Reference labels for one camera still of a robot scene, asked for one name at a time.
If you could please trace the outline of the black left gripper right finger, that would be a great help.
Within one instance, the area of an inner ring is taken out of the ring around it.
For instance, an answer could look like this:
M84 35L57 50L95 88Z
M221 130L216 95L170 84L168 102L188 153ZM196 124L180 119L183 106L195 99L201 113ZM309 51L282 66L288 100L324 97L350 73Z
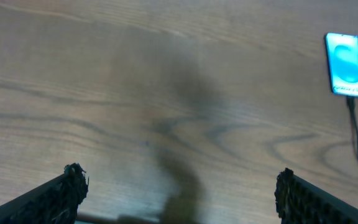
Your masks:
M281 224L358 224L358 209L286 168L274 193Z

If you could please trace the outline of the blue Galaxy smartphone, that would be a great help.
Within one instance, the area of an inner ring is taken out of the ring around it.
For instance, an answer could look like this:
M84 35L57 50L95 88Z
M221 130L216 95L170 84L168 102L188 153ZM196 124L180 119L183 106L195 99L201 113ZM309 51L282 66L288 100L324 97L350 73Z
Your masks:
M358 98L358 36L329 32L324 40L332 92Z

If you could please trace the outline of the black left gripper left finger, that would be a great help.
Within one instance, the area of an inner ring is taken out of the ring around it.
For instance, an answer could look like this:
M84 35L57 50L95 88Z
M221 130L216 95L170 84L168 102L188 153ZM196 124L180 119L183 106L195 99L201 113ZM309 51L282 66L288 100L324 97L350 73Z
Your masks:
M0 206L0 224L74 223L89 180L78 163L64 173Z

